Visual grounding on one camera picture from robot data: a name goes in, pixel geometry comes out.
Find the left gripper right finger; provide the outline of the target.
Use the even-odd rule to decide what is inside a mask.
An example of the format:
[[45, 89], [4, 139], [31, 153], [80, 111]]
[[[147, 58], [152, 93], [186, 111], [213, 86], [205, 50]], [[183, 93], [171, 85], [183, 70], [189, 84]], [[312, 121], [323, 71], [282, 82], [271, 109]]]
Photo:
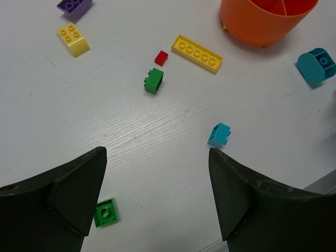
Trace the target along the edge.
[[301, 190], [210, 148], [209, 175], [229, 251], [335, 251], [335, 195]]

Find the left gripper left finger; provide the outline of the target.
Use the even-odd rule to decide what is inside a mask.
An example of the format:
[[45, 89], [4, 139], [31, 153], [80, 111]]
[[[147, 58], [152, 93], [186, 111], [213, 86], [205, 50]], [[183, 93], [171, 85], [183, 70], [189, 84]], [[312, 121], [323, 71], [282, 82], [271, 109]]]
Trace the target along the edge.
[[81, 251], [107, 167], [99, 146], [1, 187], [1, 251]]

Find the teal rounded lego brick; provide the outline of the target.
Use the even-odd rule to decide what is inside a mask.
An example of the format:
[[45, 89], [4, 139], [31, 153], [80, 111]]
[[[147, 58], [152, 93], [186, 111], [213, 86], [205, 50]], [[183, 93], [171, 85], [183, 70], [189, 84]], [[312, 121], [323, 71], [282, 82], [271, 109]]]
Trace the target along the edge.
[[335, 62], [323, 48], [315, 48], [300, 55], [296, 66], [312, 87], [321, 85], [335, 75]]

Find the small red lego brick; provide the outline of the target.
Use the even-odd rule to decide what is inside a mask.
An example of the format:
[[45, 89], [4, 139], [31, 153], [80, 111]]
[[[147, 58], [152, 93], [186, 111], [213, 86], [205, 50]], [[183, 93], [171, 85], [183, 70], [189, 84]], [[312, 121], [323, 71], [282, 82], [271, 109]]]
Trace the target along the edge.
[[168, 57], [169, 57], [168, 53], [161, 50], [156, 56], [154, 62], [159, 66], [163, 66]]

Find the green lego brick near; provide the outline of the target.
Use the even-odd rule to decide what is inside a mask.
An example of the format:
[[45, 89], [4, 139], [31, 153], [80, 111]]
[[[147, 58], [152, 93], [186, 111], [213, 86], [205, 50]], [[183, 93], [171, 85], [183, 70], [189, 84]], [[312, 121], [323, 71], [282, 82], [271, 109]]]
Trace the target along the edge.
[[94, 225], [96, 228], [110, 225], [119, 221], [119, 213], [114, 198], [99, 202], [94, 212]]

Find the green lego brick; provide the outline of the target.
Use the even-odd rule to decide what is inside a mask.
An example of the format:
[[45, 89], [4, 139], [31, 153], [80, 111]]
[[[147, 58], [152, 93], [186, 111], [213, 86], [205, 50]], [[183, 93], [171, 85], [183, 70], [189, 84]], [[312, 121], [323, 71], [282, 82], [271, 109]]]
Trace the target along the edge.
[[155, 95], [162, 83], [164, 72], [153, 68], [149, 70], [148, 76], [144, 79], [145, 91]]
[[119, 213], [114, 198], [99, 202], [94, 212], [94, 225], [96, 228], [110, 225], [119, 221]]

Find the light blue small lego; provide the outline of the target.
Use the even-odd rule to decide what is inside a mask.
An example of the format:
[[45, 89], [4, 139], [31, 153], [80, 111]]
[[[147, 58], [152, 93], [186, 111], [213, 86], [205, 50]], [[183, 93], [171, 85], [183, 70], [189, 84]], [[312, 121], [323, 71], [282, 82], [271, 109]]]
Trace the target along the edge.
[[219, 123], [213, 128], [207, 143], [216, 148], [221, 148], [223, 145], [226, 145], [227, 138], [230, 134], [230, 127], [223, 123]]

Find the green lego brick centre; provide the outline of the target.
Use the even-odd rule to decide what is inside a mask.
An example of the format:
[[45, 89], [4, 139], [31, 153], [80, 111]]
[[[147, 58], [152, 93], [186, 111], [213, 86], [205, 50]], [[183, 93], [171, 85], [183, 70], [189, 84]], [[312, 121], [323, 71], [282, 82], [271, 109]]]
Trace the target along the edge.
[[149, 70], [148, 76], [144, 79], [145, 91], [155, 95], [162, 83], [164, 72], [153, 68]]

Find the yellow square lego brick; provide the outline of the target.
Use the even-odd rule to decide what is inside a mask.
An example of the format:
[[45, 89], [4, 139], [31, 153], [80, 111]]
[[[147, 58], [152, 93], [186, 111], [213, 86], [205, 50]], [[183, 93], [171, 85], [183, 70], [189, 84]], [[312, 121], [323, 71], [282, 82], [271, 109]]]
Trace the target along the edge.
[[90, 50], [87, 41], [73, 23], [58, 28], [57, 34], [74, 57], [79, 57]]

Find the yellow long lego plate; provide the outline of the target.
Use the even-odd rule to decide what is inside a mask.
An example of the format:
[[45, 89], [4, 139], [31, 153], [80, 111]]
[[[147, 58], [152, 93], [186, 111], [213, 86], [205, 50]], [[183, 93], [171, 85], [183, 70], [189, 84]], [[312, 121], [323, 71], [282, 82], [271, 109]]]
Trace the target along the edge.
[[171, 46], [171, 50], [204, 69], [217, 73], [223, 57], [205, 47], [179, 35]]

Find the orange divided round container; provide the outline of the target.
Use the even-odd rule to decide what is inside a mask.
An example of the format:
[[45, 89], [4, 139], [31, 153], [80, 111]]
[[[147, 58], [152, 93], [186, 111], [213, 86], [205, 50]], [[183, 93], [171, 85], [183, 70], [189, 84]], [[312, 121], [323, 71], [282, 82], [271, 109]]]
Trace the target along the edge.
[[244, 43], [269, 46], [282, 40], [317, 5], [315, 0], [222, 0], [223, 29]]

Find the purple lego brick far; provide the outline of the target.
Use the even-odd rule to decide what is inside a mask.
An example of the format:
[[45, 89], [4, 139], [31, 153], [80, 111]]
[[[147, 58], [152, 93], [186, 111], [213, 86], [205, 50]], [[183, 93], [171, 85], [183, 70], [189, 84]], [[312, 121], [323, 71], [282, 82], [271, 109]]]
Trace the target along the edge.
[[92, 0], [62, 0], [57, 8], [70, 17], [79, 18], [85, 14], [92, 5]]

